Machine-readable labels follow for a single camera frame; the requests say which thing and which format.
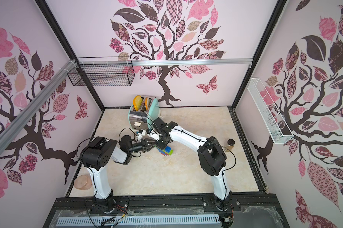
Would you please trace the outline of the small blue lego brick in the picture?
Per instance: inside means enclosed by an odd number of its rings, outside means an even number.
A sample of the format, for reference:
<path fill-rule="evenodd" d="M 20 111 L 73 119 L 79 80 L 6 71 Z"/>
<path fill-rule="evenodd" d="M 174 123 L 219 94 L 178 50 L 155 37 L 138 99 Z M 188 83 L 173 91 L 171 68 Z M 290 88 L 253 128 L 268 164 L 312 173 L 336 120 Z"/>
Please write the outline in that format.
<path fill-rule="evenodd" d="M 169 146 L 167 146 L 164 151 L 167 153 L 167 151 L 172 150 Z"/>

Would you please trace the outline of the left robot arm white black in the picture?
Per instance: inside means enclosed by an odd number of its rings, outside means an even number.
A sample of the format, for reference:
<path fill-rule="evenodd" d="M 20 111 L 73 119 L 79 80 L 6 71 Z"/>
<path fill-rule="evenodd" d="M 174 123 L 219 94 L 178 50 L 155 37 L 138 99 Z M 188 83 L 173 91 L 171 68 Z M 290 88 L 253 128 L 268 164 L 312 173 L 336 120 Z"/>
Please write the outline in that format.
<path fill-rule="evenodd" d="M 87 168 L 93 184 L 95 209 L 110 213 L 116 208 L 113 190 L 108 181 L 106 166 L 109 161 L 128 165 L 134 154 L 145 153 L 155 146 L 154 139 L 132 139 L 124 135 L 119 141 L 93 137 L 80 153 L 80 162 Z"/>

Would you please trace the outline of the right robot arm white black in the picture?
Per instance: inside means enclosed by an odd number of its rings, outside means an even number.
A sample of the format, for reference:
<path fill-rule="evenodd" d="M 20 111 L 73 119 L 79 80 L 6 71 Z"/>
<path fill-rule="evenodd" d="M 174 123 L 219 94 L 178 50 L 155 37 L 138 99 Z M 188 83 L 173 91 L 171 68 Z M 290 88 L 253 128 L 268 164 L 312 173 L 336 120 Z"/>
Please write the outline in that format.
<path fill-rule="evenodd" d="M 175 122 L 165 123 L 157 118 L 151 124 L 156 134 L 155 146 L 165 150 L 169 143 L 178 142 L 197 153 L 202 170 L 211 176 L 214 198 L 219 209 L 225 210 L 230 206 L 232 193 L 227 186 L 226 160 L 227 156 L 216 137 L 205 138 L 193 134 Z"/>

